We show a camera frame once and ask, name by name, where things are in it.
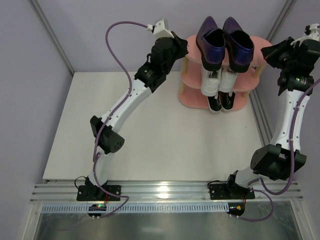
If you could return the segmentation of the purple loafer shoe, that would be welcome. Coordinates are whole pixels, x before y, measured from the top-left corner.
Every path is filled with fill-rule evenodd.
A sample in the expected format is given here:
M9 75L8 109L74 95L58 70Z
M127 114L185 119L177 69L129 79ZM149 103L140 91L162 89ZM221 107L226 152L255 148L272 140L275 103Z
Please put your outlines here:
M245 73L254 58L255 45L251 37L231 16L225 20L222 30L230 69L235 73Z
M196 46L200 51L201 63L207 71L218 71L225 58L226 41L212 16L208 16L200 26L196 36Z

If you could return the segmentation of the white sneaker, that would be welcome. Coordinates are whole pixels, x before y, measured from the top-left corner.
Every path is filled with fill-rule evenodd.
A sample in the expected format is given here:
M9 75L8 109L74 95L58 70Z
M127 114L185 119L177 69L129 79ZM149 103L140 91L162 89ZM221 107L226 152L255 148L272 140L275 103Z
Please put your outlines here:
M238 75L239 73L232 71L229 66L223 66L221 70L218 91L223 93L231 92L233 90Z
M201 67L201 93L207 97L213 97L218 92L222 69L208 71Z

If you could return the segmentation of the black canvas sneaker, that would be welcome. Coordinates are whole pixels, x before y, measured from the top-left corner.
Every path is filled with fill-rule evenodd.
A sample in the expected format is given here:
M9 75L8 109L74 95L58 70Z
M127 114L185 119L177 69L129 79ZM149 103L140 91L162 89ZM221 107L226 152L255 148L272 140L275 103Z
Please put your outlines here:
M231 111L234 106L236 93L231 92L221 92L221 107L224 111Z
M222 101L220 93L217 92L214 96L207 97L208 109L212 113L218 113L222 109Z

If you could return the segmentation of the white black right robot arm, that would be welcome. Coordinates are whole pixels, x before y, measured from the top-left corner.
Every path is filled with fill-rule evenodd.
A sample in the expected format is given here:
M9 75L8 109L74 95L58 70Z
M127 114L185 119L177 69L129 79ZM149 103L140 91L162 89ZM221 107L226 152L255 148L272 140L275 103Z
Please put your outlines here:
M320 57L320 39L289 37L262 48L261 53L271 67L281 70L277 80L278 118L270 143L254 152L249 167L229 176L226 190L232 197L245 196L251 184L265 179L286 181L280 191L265 189L271 195L281 195L307 160L306 155L301 154L300 133L305 108L313 88L319 84L310 74Z

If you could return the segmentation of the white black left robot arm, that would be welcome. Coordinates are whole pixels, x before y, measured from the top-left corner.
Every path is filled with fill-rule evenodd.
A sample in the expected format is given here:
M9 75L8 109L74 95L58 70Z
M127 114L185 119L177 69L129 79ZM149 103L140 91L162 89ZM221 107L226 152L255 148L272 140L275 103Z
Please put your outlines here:
M97 165L101 155L114 154L124 145L119 131L132 112L165 82L174 63L188 54L188 41L171 36L159 37L146 62L129 81L128 91L101 117L93 116L90 126L95 137L92 161Z

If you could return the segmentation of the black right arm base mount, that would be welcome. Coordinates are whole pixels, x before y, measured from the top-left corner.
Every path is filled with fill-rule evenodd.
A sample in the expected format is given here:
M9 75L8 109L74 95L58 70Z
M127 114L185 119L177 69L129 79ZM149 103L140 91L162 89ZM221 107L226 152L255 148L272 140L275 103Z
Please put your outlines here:
M207 184L211 200L253 200L255 193L248 188L224 182L209 182Z

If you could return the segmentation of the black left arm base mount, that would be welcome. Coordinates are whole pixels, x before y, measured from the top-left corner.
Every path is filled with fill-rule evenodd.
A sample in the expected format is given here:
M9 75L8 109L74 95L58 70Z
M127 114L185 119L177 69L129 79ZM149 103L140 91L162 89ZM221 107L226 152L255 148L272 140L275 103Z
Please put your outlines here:
M114 195L121 194L121 185L103 185L102 186L106 191ZM107 195L99 187L93 186L89 187L87 185L81 185L78 187L78 193L76 200L79 202L92 202L92 201L111 201L118 202L120 198Z

